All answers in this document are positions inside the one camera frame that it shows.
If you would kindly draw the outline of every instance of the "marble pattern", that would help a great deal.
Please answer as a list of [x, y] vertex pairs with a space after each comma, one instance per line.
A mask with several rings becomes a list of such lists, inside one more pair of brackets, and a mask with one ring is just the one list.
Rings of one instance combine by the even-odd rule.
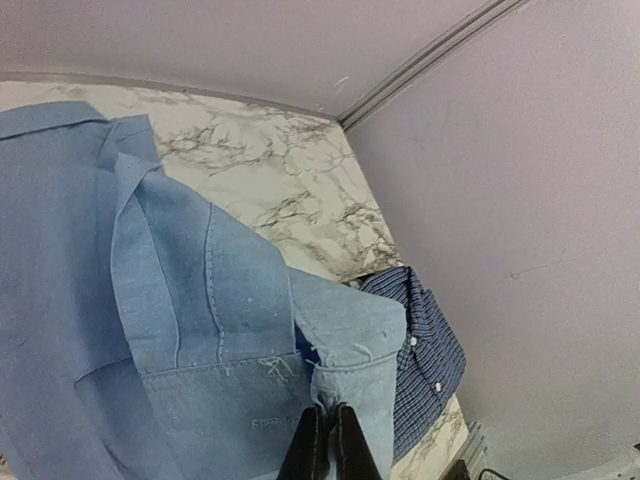
[[[271, 241], [292, 267], [344, 282], [402, 264], [335, 122], [186, 90], [0, 83], [0, 111], [59, 100], [87, 101], [106, 117], [148, 114], [167, 174]], [[393, 478], [438, 478], [466, 432], [454, 398]]]

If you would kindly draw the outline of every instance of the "dark blue striped shirt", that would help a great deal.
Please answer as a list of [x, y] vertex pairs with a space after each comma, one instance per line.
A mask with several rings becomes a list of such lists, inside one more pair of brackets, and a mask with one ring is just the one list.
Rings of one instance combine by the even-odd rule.
[[424, 437], [455, 393], [465, 368], [464, 352], [433, 293], [422, 288], [411, 267], [371, 275], [360, 290], [396, 300], [407, 312], [393, 412], [397, 462]]

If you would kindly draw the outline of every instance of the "clothing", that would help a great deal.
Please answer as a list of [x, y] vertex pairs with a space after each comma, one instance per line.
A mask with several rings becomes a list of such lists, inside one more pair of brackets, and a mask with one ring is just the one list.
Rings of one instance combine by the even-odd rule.
[[120, 154], [158, 163], [146, 117], [0, 113], [0, 451], [20, 480], [180, 478], [111, 286]]
[[394, 460], [404, 457], [427, 433], [455, 393], [465, 357], [431, 290], [411, 267], [396, 267], [365, 278], [360, 290], [402, 303], [406, 338], [398, 353]]
[[[402, 306], [288, 269], [152, 163], [122, 155], [116, 173], [120, 319], [185, 480], [277, 472], [312, 401], [348, 402], [388, 476]], [[318, 355], [311, 384], [295, 326]]]

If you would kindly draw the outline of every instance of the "marble table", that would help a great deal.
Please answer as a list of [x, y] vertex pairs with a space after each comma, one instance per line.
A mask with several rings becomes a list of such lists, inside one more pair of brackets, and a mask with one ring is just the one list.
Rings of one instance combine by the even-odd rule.
[[[106, 117], [148, 114], [167, 174], [268, 239], [292, 267], [343, 282], [402, 264], [335, 122], [187, 90], [0, 83], [0, 111], [58, 100], [89, 102]], [[392, 478], [438, 479], [467, 434], [454, 396]]]

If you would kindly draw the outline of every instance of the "black cable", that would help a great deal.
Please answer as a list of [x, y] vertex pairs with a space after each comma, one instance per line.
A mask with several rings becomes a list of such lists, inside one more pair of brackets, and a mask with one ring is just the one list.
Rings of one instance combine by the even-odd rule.
[[482, 480], [482, 477], [484, 477], [485, 473], [490, 473], [491, 475], [498, 477], [500, 480], [511, 480], [510, 478], [505, 477], [501, 473], [498, 473], [495, 470], [492, 470], [491, 468], [485, 468], [484, 470], [482, 470], [480, 472], [480, 475], [478, 476], [478, 480]]

